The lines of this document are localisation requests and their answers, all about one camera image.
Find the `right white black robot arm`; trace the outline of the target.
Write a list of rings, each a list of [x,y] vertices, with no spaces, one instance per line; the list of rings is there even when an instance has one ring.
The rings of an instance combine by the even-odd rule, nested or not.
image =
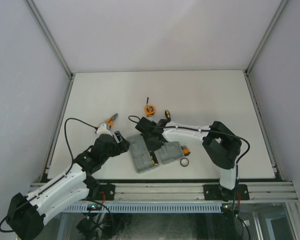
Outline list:
[[[208,126],[194,126],[160,119],[158,122],[142,117],[135,125],[151,147],[180,142],[201,146],[214,165],[219,168],[219,192],[227,200],[238,193],[237,158],[241,153],[242,137],[235,135],[222,122]]]

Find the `black yellow screwdriver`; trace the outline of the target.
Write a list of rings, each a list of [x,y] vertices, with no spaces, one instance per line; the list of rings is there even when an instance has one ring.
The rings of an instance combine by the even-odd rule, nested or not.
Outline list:
[[[171,114],[170,114],[170,112],[169,112],[168,110],[165,110],[164,114],[165,114],[165,118],[166,118],[168,121],[171,121]]]
[[[151,162],[154,166],[157,166],[159,164],[155,155],[151,154],[150,158],[151,158]]]

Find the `grey plastic tool case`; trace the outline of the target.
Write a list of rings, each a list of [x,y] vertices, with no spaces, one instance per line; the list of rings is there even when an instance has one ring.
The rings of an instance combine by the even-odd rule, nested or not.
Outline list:
[[[179,142],[167,142],[154,152],[149,152],[141,134],[136,134],[127,138],[129,141],[129,153],[135,171],[138,174],[157,168],[160,164],[166,165],[184,157],[181,144]],[[158,165],[154,166],[151,155],[155,155]]]

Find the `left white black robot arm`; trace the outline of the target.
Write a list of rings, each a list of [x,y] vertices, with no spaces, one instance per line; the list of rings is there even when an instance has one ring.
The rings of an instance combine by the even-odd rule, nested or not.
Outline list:
[[[119,131],[100,134],[93,145],[72,160],[71,165],[58,176],[23,195],[15,194],[2,222],[21,240],[35,239],[47,223],[72,204],[99,196],[99,181],[93,174],[110,158],[129,150],[130,143]]]

